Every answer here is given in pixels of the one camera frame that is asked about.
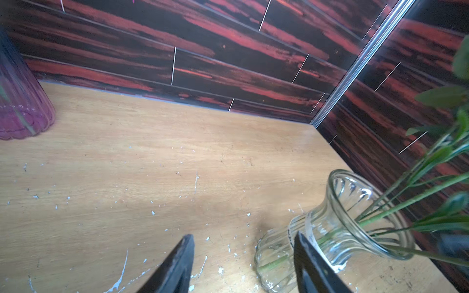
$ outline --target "pink glass vase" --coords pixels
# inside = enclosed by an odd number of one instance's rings
[[[51,101],[0,28],[0,139],[37,135],[54,120]]]

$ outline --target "plant stem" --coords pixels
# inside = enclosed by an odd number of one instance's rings
[[[438,260],[438,261],[443,261],[443,262],[446,262],[446,263],[451,263],[451,264],[455,264],[455,265],[462,265],[462,266],[465,266],[465,267],[469,267],[469,262],[466,262],[466,261],[461,260],[459,258],[443,256],[443,255],[434,254],[434,253],[431,253],[431,252],[428,252],[428,251],[421,251],[421,250],[416,250],[416,249],[404,248],[404,247],[395,246],[395,245],[387,245],[387,244],[381,244],[381,245],[388,248],[388,249],[390,249],[390,250],[408,252],[408,253],[412,253],[412,254],[415,254],[415,255],[425,256],[425,257],[435,259],[435,260]]]
[[[398,196],[400,196],[400,195],[401,195],[404,191],[406,191],[409,187],[410,187],[410,186],[404,187],[398,194],[396,194],[396,195],[393,196],[390,200],[388,200],[387,202],[385,202],[384,204],[382,204],[381,206],[379,206],[376,210],[371,211],[371,212],[369,212],[368,214],[364,215],[364,216],[362,217],[362,219],[371,216],[372,214],[376,213],[377,211],[382,210],[387,204],[389,204],[390,202],[392,202],[393,200],[395,200]]]
[[[271,269],[275,268],[276,266],[278,266],[279,264],[281,264],[282,262],[284,262],[287,258],[288,258],[288,256],[284,255],[281,258],[276,259],[271,263],[265,264],[262,267],[258,267],[257,269],[258,270],[271,270]]]
[[[381,236],[381,235],[384,235],[384,234],[395,233],[395,232],[400,232],[400,231],[406,231],[406,230],[409,230],[409,229],[412,229],[412,227],[405,227],[405,228],[401,228],[401,229],[387,230],[387,231],[384,231],[384,232],[371,234],[370,236],[371,237],[376,237],[376,236]]]
[[[384,218],[386,216],[389,216],[390,214],[394,213],[394,212],[397,212],[398,210],[401,210],[405,207],[408,207],[409,205],[413,204],[413,203],[416,203],[424,198],[426,198],[427,196],[429,195],[432,195],[436,192],[439,192],[440,190],[442,189],[445,189],[447,188],[448,186],[451,186],[455,183],[458,183],[458,182],[461,182],[463,180],[466,180],[467,178],[469,178],[469,172],[466,172],[466,173],[463,173],[461,175],[458,175],[456,177],[454,177],[453,179],[450,179],[450,180],[447,180],[445,182],[443,182],[443,184],[441,185],[437,185],[437,186],[434,186],[430,189],[427,189],[426,191],[422,192],[421,194],[417,195],[417,196],[414,196],[412,197],[411,199],[408,199],[406,201],[404,201],[403,203],[400,203],[386,211],[383,211],[367,220],[364,220],[362,222],[359,222],[359,225],[361,227],[365,226],[365,225],[368,225],[369,223],[373,223],[374,221],[376,220],[379,220],[381,218]]]
[[[408,176],[413,175],[413,173],[425,162],[425,160],[443,143],[445,140],[454,132],[456,125],[453,125],[444,135],[440,137],[432,147],[427,151],[425,156],[421,158],[411,170],[404,172],[401,177],[394,182],[377,200],[374,201],[368,208],[366,208],[358,217],[355,218],[355,221],[362,220],[365,214],[369,213],[376,205],[378,205],[388,194],[390,194],[394,189],[396,189]]]
[[[411,187],[411,188],[418,187],[418,186],[422,186],[422,185],[425,185],[425,184],[430,184],[430,183],[438,181],[438,180],[442,180],[443,178],[450,178],[450,177],[454,177],[454,175],[443,175],[443,176],[435,177],[433,179],[430,179],[430,180],[427,180],[427,181],[424,181],[424,182],[414,183],[414,184],[410,185],[409,187]]]

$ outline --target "aluminum corner strip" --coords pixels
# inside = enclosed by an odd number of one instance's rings
[[[378,28],[376,33],[370,39],[368,44],[365,46],[363,51],[360,53],[358,58],[355,60],[352,67],[348,70],[345,76],[342,78],[340,83],[331,93],[330,97],[324,103],[324,106],[319,110],[314,119],[311,121],[311,125],[314,128],[318,128],[321,122],[326,118],[335,104],[339,101],[342,95],[347,91],[352,82],[356,79],[358,74],[362,71],[365,65],[370,61],[376,51],[381,47],[384,40],[394,30],[399,21],[403,18],[405,13],[409,10],[412,4],[416,0],[400,0],[383,21],[381,26]]]

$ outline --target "vase rim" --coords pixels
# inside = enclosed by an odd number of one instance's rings
[[[336,170],[333,170],[330,174],[329,174],[329,177],[327,179],[327,184],[328,184],[328,187],[331,191],[330,194],[333,195],[333,199],[334,201],[336,201],[338,203],[338,206],[340,207],[341,209],[341,214],[340,215],[337,215],[339,220],[342,222],[342,224],[350,231],[350,228],[352,228],[353,230],[357,231],[358,233],[360,233],[362,236],[365,237],[366,241],[371,244],[371,246],[373,247],[373,250],[374,250],[374,253],[377,253],[378,255],[381,255],[381,256],[386,256],[386,257],[390,257],[390,258],[394,258],[394,259],[399,259],[399,260],[407,260],[407,259],[410,259],[413,254],[410,254],[410,253],[402,253],[402,252],[396,252],[396,251],[392,251],[390,249],[387,249],[386,247],[382,246],[381,244],[379,244],[377,241],[375,241],[371,236],[368,235],[368,233],[354,220],[352,219],[348,212],[345,210],[344,206],[342,205],[342,203],[340,202],[339,200],[339,197],[337,196],[336,192],[335,192],[335,187],[334,187],[334,179],[336,178],[339,178],[339,175],[346,175],[348,177],[350,177],[352,180],[354,181],[360,181],[362,184],[364,185],[368,185],[370,187],[372,187],[373,189],[373,192],[376,192],[377,194],[379,195],[382,195],[382,192],[376,188],[373,184],[371,184],[368,180],[366,180],[365,178],[363,178],[362,176],[360,176],[359,174],[357,173],[354,173],[352,171],[349,171],[349,170],[343,170],[343,169],[336,169]],[[402,217],[402,214],[400,211],[396,212],[396,213],[393,213],[392,214],[394,217],[396,217],[397,220],[405,223],[406,221],[404,220],[404,218]],[[357,236],[352,232],[350,231],[350,233],[356,238]],[[401,232],[398,232],[400,233],[400,235],[402,235],[402,237],[405,237],[407,238],[408,240],[408,245],[406,246],[407,248],[414,248],[415,247],[415,239],[413,237],[413,235],[411,234],[410,230],[406,230],[406,231],[401,231]],[[362,243],[362,245],[364,245],[363,243],[363,240],[360,240],[360,239],[357,239],[359,242]]]

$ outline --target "green leaf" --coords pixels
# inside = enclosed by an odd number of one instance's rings
[[[451,160],[454,157],[457,157],[460,154],[463,154],[465,152],[469,151],[469,142],[465,142],[464,144],[460,145],[457,147],[452,153],[451,156],[448,158],[448,160]]]
[[[453,73],[461,79],[469,79],[469,36],[466,36],[461,47],[453,58]]]
[[[469,216],[444,216],[414,223],[409,229],[418,232],[469,231]]]
[[[464,103],[466,89],[462,86],[445,86],[416,95],[415,100],[434,108],[454,108]]]
[[[418,132],[425,132],[427,131],[429,134],[435,134],[437,136],[442,136],[447,131],[447,128],[441,125],[428,125],[428,126],[420,126],[420,127],[412,127],[407,129],[406,135],[412,135]]]
[[[426,184],[430,184],[430,183],[433,183],[433,182],[438,181],[438,180],[451,179],[451,178],[454,178],[454,177],[456,177],[456,175],[439,176],[439,177],[435,177],[433,179],[430,179],[430,180],[427,180],[427,181],[424,181],[424,182],[412,184],[410,187],[417,187],[417,186],[421,186],[421,185],[426,185]]]
[[[430,214],[423,220],[417,221],[421,223],[433,218],[454,216],[463,211],[469,205],[469,192],[460,191],[450,196],[434,213]]]
[[[414,184],[422,176],[427,174],[434,166],[446,162],[450,158],[452,152],[453,147],[449,145],[437,150],[431,157],[426,159],[425,163],[420,167],[420,170],[418,170],[414,176],[409,178],[408,184]]]
[[[465,267],[469,267],[469,262],[466,262],[462,259],[455,258],[455,257],[448,257],[444,255],[439,255],[435,253],[431,253],[428,251],[421,251],[421,250],[416,250],[416,249],[411,249],[411,248],[406,248],[406,247],[400,247],[400,246],[395,246],[395,245],[388,245],[388,244],[381,244],[382,246],[386,247],[387,249],[391,249],[394,251],[400,251],[400,252],[407,252],[407,253],[412,253],[415,255],[420,255],[420,256],[425,256],[431,259],[436,259],[438,261],[446,262],[446,263],[452,263],[456,265],[462,265]]]
[[[459,141],[469,133],[469,116],[465,110],[459,109],[456,118],[459,122],[459,129],[454,140]]]

